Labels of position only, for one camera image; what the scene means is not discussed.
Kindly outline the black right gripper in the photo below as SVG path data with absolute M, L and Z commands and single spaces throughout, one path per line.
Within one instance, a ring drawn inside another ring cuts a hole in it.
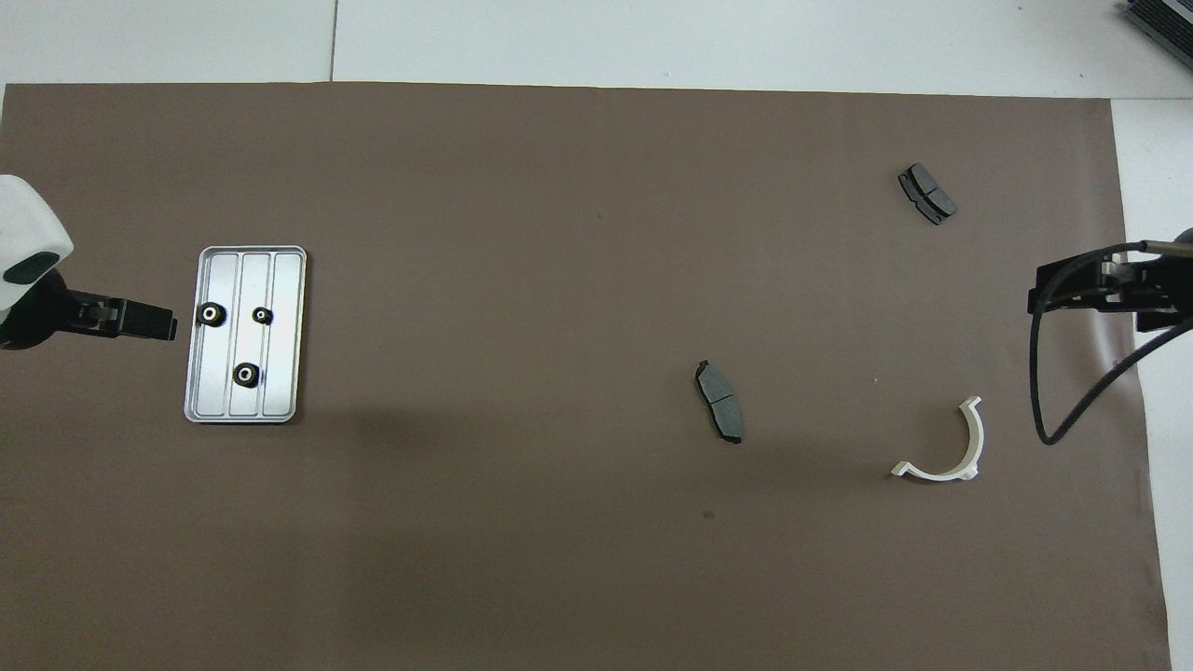
M 1075 267 L 1061 281 L 1068 264 L 1036 267 L 1036 285 L 1028 290 L 1028 314 L 1061 309 L 1132 310 L 1136 332 L 1169 330 L 1192 318 L 1192 246 L 1146 245 L 1146 261 L 1129 261 L 1113 253 L 1101 264 Z

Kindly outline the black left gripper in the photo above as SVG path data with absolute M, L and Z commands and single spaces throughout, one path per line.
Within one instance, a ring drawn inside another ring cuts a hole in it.
M 171 309 L 122 300 L 106 294 L 74 293 L 57 270 L 36 281 L 1 324 L 1 347 L 38 347 L 56 333 L 115 338 L 122 310 L 122 336 L 157 341 L 177 338 L 178 320 Z

